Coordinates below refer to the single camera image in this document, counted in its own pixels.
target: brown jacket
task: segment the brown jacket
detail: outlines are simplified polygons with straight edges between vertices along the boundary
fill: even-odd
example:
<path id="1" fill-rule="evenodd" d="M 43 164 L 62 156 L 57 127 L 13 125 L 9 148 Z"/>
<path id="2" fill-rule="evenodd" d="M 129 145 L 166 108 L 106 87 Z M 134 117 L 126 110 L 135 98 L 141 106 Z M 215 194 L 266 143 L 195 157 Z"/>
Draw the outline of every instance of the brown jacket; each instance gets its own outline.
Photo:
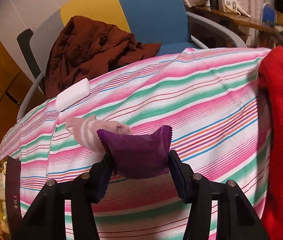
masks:
<path id="1" fill-rule="evenodd" d="M 91 80 L 153 57 L 160 45 L 136 42 L 133 34 L 115 25 L 74 16 L 51 49 L 45 75 L 46 96 L 53 98 L 83 78 Z"/>

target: white wall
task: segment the white wall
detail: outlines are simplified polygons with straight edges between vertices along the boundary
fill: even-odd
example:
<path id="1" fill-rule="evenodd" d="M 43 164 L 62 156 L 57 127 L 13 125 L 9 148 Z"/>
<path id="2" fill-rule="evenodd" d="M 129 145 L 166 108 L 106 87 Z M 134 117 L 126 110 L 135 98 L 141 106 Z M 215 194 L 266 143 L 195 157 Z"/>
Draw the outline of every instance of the white wall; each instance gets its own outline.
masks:
<path id="1" fill-rule="evenodd" d="M 35 32 L 41 23 L 68 1 L 70 0 L 0 0 L 0 41 L 32 81 L 35 79 L 16 38 L 28 28 Z"/>

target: striped tablecloth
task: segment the striped tablecloth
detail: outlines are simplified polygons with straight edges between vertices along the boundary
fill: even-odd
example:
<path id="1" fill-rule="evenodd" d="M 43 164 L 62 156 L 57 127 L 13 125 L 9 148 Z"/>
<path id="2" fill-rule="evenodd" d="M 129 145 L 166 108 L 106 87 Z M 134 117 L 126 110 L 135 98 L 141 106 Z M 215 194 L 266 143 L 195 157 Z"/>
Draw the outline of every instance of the striped tablecloth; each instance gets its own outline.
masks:
<path id="1" fill-rule="evenodd" d="M 54 109 L 55 99 L 36 107 L 9 130 L 0 146 L 0 160 L 7 155 L 21 159 L 23 215 L 48 179 L 72 180 L 102 159 L 65 129 L 65 117 L 95 114 L 131 126 L 135 135 L 170 125 L 171 149 L 181 160 L 210 180 L 235 180 L 261 216 L 271 124 L 256 76 L 268 52 L 186 49 L 90 81 L 90 95 L 61 113 Z M 70 202 L 65 205 L 67 239 L 73 239 Z M 190 205 L 177 197 L 170 174 L 143 180 L 116 176 L 93 211 L 102 239 L 173 240 L 182 239 Z M 216 225 L 213 203 L 211 239 Z"/>

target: white sponge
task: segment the white sponge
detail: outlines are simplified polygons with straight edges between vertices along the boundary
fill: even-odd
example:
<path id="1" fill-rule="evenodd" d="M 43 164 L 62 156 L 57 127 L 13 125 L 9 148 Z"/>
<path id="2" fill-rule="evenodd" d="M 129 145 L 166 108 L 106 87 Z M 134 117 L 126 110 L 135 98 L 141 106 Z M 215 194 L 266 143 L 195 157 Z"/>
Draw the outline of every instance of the white sponge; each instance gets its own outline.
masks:
<path id="1" fill-rule="evenodd" d="M 61 112 L 90 94 L 89 80 L 84 78 L 57 95 L 55 108 Z"/>

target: purple cloth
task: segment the purple cloth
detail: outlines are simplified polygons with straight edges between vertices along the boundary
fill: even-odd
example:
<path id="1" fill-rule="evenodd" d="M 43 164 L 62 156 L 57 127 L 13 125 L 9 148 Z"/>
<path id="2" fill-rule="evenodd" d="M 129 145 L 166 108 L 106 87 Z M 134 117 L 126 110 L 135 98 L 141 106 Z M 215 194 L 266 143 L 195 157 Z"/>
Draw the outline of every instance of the purple cloth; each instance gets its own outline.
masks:
<path id="1" fill-rule="evenodd" d="M 125 135 L 98 130 L 105 150 L 115 160 L 115 172 L 128 179 L 146 179 L 168 173 L 172 128 L 163 125 L 153 134 Z"/>

